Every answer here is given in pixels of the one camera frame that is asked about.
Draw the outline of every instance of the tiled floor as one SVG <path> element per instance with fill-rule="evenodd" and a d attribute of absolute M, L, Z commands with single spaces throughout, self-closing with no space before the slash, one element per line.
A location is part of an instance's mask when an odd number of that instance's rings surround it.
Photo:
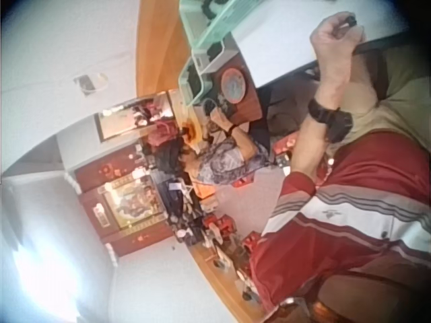
<path fill-rule="evenodd" d="M 262 232 L 277 202 L 283 179 L 281 168 L 263 168 L 256 172 L 252 184 L 241 188 L 219 187 L 216 192 L 219 200 L 217 215 L 231 216 L 242 236 L 253 230 Z"/>

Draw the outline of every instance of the person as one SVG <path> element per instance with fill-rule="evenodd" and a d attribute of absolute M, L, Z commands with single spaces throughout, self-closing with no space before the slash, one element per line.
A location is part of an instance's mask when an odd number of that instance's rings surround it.
<path fill-rule="evenodd" d="M 171 174 L 185 171 L 192 181 L 218 185 L 231 184 L 267 165 L 268 148 L 233 125 L 220 108 L 211 112 L 210 119 L 228 134 L 224 141 L 200 155 L 182 137 L 164 142 L 155 152 L 158 169 Z M 269 145 L 269 134 L 265 139 Z"/>
<path fill-rule="evenodd" d="M 329 143 L 331 124 L 307 115 L 251 255 L 269 313 L 295 297 L 314 300 L 280 322 L 407 322 L 412 295 L 430 296 L 430 69 L 411 46 L 386 50 L 387 98 L 377 102 L 362 56 L 352 56 L 364 28 L 342 27 L 350 16 L 328 17 L 310 37 L 321 72 L 310 111 L 349 112 L 352 129 Z M 333 170 L 316 189 L 327 150 Z"/>

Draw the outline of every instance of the watch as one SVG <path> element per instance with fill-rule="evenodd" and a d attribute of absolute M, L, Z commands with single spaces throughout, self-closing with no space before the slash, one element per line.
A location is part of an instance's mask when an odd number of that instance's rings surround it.
<path fill-rule="evenodd" d="M 340 109 L 330 110 L 321 106 L 314 98 L 308 104 L 308 113 L 319 123 L 328 126 L 327 140 L 330 143 L 338 143 L 345 138 L 353 127 L 352 114 L 340 111 Z"/>

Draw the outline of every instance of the white table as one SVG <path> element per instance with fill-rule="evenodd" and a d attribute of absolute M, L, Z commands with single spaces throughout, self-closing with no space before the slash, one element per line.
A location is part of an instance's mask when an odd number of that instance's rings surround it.
<path fill-rule="evenodd" d="M 232 31 L 256 87 L 315 60 L 309 36 L 326 17 L 356 14 L 366 39 L 406 31 L 407 25 L 383 0 L 264 0 Z"/>

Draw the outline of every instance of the woman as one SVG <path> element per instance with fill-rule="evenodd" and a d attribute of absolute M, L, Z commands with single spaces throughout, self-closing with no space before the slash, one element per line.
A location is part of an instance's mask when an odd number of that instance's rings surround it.
<path fill-rule="evenodd" d="M 231 184 L 268 164 L 268 148 L 232 124 L 220 108 L 210 119 L 226 132 L 227 138 L 197 155 L 183 138 L 161 144 L 155 154 L 159 170 L 189 173 L 192 181 L 202 184 Z"/>

